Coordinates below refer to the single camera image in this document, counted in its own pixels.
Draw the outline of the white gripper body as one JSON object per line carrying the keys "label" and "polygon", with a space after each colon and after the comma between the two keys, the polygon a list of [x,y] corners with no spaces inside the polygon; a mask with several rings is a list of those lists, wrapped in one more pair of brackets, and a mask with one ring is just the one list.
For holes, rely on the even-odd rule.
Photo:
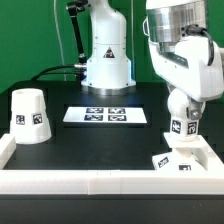
{"label": "white gripper body", "polygon": [[171,60],[159,53],[159,44],[148,40],[155,73],[198,102],[220,98],[224,92],[222,61],[214,44],[214,61],[208,66],[209,48],[205,37],[188,36],[175,45]]}

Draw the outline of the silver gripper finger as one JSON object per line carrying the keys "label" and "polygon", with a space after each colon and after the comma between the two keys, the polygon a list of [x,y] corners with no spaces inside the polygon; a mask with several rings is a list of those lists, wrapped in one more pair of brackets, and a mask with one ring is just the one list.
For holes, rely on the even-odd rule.
{"label": "silver gripper finger", "polygon": [[205,106],[205,102],[198,102],[194,99],[190,99],[187,107],[187,117],[190,120],[200,120],[202,118]]}

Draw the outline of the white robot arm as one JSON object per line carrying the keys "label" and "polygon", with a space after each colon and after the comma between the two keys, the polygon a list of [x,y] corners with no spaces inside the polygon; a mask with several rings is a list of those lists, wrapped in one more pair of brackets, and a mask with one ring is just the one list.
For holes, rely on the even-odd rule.
{"label": "white robot arm", "polygon": [[[114,93],[135,84],[126,56],[126,20],[108,0],[87,0],[92,22],[92,55],[82,85]],[[189,115],[224,93],[221,55],[206,30],[204,0],[146,0],[143,23],[155,73],[193,100]]]}

